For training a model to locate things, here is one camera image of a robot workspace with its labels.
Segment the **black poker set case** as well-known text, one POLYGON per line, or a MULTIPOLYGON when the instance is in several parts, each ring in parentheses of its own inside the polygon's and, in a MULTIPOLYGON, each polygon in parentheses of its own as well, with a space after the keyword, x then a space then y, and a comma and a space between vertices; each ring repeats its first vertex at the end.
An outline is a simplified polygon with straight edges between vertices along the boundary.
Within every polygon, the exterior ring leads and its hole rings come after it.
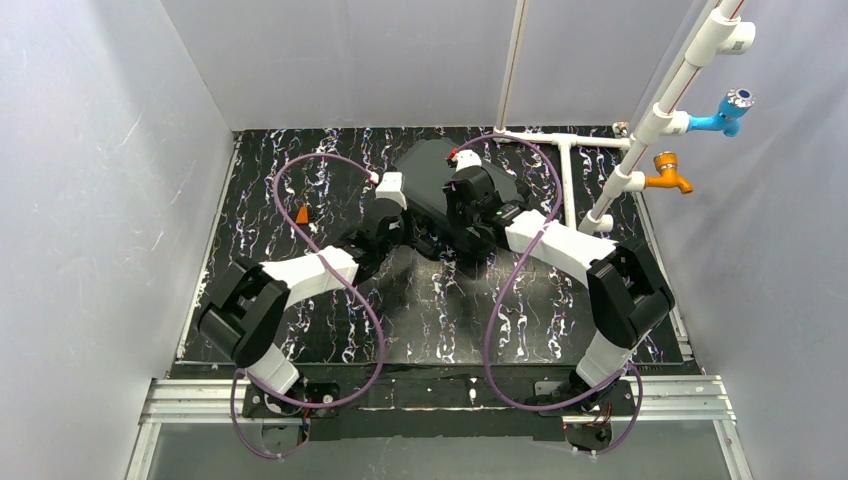
POLYGON ((402 175, 409 245, 430 260, 506 249, 505 228, 531 209, 526 182, 447 139, 415 143, 391 170, 402 175))

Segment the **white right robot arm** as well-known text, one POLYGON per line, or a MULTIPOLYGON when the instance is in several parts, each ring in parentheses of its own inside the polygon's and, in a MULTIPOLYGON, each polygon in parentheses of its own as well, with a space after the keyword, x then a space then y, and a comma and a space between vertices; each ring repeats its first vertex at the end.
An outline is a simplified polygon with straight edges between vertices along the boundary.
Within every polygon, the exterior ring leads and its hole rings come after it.
POLYGON ((506 202, 480 165, 458 168, 443 191, 453 227, 519 254, 518 269, 535 258, 566 273, 590 298, 595 333, 565 383, 525 403, 507 397, 489 376, 491 389, 504 403, 525 411, 593 408, 676 304, 651 249, 638 239, 615 242, 584 234, 518 202, 506 202))

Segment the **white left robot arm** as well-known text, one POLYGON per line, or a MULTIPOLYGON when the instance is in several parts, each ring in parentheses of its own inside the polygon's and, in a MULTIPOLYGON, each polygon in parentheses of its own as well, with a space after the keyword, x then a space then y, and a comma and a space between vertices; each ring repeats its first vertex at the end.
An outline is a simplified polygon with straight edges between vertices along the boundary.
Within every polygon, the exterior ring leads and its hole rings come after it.
POLYGON ((407 239, 407 212, 394 200, 367 205, 361 224, 332 245, 298 258, 234 261, 206 294, 193 328, 263 392, 302 408, 319 408, 289 396, 299 371, 274 342, 284 311, 311 297, 348 290, 373 277, 388 255, 407 239))

